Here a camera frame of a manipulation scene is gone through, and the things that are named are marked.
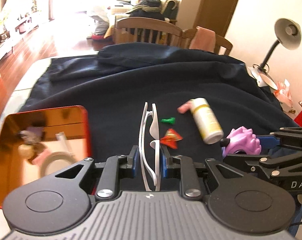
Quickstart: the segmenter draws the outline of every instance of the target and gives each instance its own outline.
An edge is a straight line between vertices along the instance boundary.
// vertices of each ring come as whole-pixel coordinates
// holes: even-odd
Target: purple toy
[[[237,151],[244,151],[249,155],[259,155],[261,153],[260,140],[253,134],[252,129],[246,129],[244,126],[236,130],[232,129],[227,138],[230,139],[230,143],[222,148],[223,158]]]

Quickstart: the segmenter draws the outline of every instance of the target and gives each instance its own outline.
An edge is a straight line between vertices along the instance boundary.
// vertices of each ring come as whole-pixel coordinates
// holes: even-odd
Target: wooden chair
[[[194,38],[196,32],[197,32],[197,29],[184,30],[182,32],[181,43],[180,43],[179,47],[184,48],[184,49],[189,48],[190,42]],[[216,39],[216,44],[215,44],[215,48],[214,48],[214,53],[219,54],[220,48],[224,47],[224,48],[226,48],[224,55],[229,55],[230,51],[233,48],[232,43],[217,34],[215,35],[215,39]]]
[[[172,23],[143,17],[117,20],[114,30],[115,44],[140,41],[178,47],[182,36],[182,30]]]

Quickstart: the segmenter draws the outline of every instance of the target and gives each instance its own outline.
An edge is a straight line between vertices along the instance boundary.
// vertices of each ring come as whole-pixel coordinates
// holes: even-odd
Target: lamp neck
[[[270,48],[269,51],[268,51],[268,54],[266,55],[266,57],[264,58],[263,62],[262,62],[261,65],[260,65],[260,70],[263,71],[263,69],[264,69],[266,63],[268,62],[269,58],[271,57],[271,54],[273,53],[275,47],[278,46],[279,43],[280,43],[280,41],[279,41],[279,40],[276,40],[276,41],[272,44],[271,48]]]

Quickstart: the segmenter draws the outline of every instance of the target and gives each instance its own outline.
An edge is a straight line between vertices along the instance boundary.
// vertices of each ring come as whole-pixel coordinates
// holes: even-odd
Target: white sunglasses
[[[160,184],[161,184],[161,174],[160,174],[160,136],[159,136],[158,115],[156,112],[155,104],[152,104],[152,111],[147,111],[147,108],[148,108],[148,103],[145,102],[142,120],[141,120],[141,126],[140,126],[140,133],[139,133],[139,152],[140,152],[141,171],[142,171],[145,190],[152,191],[148,185],[144,166],[146,167],[148,173],[153,179],[155,191],[159,191]],[[153,149],[155,149],[155,172],[148,165],[144,152],[144,132],[145,132],[146,120],[149,116],[153,117],[153,121],[150,126],[150,135],[154,138],[154,140],[150,142],[150,146]]]

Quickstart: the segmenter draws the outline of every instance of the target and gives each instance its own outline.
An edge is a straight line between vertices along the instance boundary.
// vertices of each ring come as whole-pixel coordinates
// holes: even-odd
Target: pink towel
[[[189,49],[201,49],[209,52],[214,52],[215,47],[215,32],[197,26],[197,32],[192,39]]]

